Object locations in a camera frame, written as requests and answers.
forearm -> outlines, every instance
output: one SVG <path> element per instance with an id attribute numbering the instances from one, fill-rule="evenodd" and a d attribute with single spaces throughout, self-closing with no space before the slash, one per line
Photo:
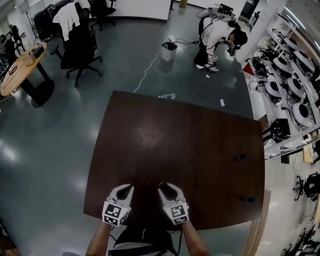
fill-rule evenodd
<path id="1" fill-rule="evenodd" d="M 89 244 L 89 247 L 85 254 L 86 256 L 106 255 L 111 227 L 111 225 L 101 222 L 98 231 L 94 234 Z"/>
<path id="2" fill-rule="evenodd" d="M 210 252 L 190 221 L 181 224 L 190 256 L 209 256 Z"/>

bottle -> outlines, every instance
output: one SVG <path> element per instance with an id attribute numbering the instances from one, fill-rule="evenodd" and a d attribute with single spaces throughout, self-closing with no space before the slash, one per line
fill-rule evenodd
<path id="1" fill-rule="evenodd" d="M 167 99 L 167 100 L 173 100 L 173 99 L 176 98 L 176 94 L 175 93 L 164 94 L 164 95 L 158 96 L 158 98 Z"/>

desk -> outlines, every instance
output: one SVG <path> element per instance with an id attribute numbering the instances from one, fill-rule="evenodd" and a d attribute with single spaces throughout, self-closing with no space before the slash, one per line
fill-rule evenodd
<path id="1" fill-rule="evenodd" d="M 15 91 L 19 86 L 21 86 L 25 92 L 33 99 L 36 104 L 35 107 L 42 106 L 51 97 L 55 83 L 50 79 L 50 77 L 45 72 L 44 68 L 40 64 L 40 60 L 44 57 L 47 50 L 47 44 L 42 42 L 44 52 L 35 60 L 32 65 L 24 65 L 22 56 L 20 56 L 13 65 L 17 65 L 18 68 L 16 72 L 12 75 L 9 72 L 5 75 L 3 82 L 1 84 L 1 95 L 8 96 L 13 91 Z M 37 45 L 30 46 L 26 53 L 29 53 L 35 49 Z M 37 67 L 41 75 L 44 77 L 45 81 L 40 83 L 36 88 L 28 81 L 27 77 L 31 72 Z"/>
<path id="2" fill-rule="evenodd" d="M 247 160 L 236 161 L 243 153 Z M 83 212 L 101 219 L 111 190 L 133 184 L 132 211 L 124 224 L 177 229 L 161 207 L 160 182 L 182 189 L 197 230 L 259 218 L 265 191 L 260 123 L 176 100 L 114 91 L 95 144 Z M 242 197 L 255 197 L 255 203 Z"/>

reflective floor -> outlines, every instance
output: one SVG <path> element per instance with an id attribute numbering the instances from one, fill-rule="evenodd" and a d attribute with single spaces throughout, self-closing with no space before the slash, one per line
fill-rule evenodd
<path id="1" fill-rule="evenodd" d="M 199 9 L 179 9 L 177 4 L 174 9 L 168 23 L 117 20 L 116 26 L 106 24 L 97 31 L 96 55 L 103 62 L 92 66 L 104 76 L 86 70 L 78 89 L 74 88 L 76 74 L 67 79 L 57 56 L 50 55 L 57 43 L 62 49 L 62 42 L 51 40 L 41 61 L 55 82 L 48 102 L 34 108 L 30 97 L 19 89 L 1 105 L 0 216 L 22 256 L 85 254 L 100 223 L 83 214 L 87 177 L 112 91 L 133 92 L 170 34 L 187 41 L 199 37 L 195 17 Z M 158 56 L 137 93 L 155 97 L 175 93 L 178 101 L 253 118 L 240 64 L 220 46 L 220 72 L 207 73 L 193 64 L 197 51 L 195 44 L 179 46 L 170 63 Z M 43 77 L 35 71 L 29 80 L 36 86 Z M 238 256 L 248 232 L 249 224 L 243 223 L 200 234 L 213 255 Z M 173 236 L 177 247 L 179 234 Z M 184 242 L 180 255 L 186 255 Z"/>

white shirt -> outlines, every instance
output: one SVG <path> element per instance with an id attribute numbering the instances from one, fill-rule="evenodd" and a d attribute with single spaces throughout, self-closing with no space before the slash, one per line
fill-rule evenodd
<path id="1" fill-rule="evenodd" d="M 202 43 L 206 46 L 206 52 L 209 55 L 214 55 L 215 53 L 215 45 L 218 42 L 223 42 L 222 38 L 225 40 L 229 39 L 229 35 L 232 31 L 234 31 L 234 27 L 228 25 L 228 22 L 223 20 L 213 21 L 212 18 L 207 17 L 203 20 L 203 29 L 205 29 L 201 35 Z"/>
<path id="2" fill-rule="evenodd" d="M 125 250 L 125 249 L 134 249 L 134 248 L 140 248 L 140 247 L 145 247 L 145 246 L 151 246 L 149 243 L 142 243 L 142 242 L 124 242 L 117 244 L 113 247 L 112 250 Z M 154 252 L 154 253 L 149 253 L 146 256 L 157 256 L 159 255 L 160 251 Z M 161 254 L 161 256 L 175 256 L 173 253 L 167 251 L 164 254 Z"/>
<path id="3" fill-rule="evenodd" d="M 80 25 L 79 15 L 77 13 L 75 3 L 71 2 L 62 7 L 53 18 L 53 23 L 59 23 L 62 29 L 64 41 L 69 40 L 69 32 L 75 26 Z"/>

